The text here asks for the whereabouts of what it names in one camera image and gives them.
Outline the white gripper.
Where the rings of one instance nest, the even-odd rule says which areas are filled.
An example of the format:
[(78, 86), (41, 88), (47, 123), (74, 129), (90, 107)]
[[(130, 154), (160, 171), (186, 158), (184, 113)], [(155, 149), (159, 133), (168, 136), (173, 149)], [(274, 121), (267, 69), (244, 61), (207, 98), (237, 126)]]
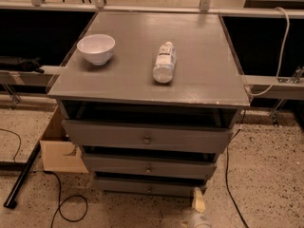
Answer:
[(205, 212), (205, 202), (199, 187), (194, 188), (192, 207), (198, 212), (193, 213), (187, 222), (187, 228), (212, 228), (211, 223), (203, 214)]

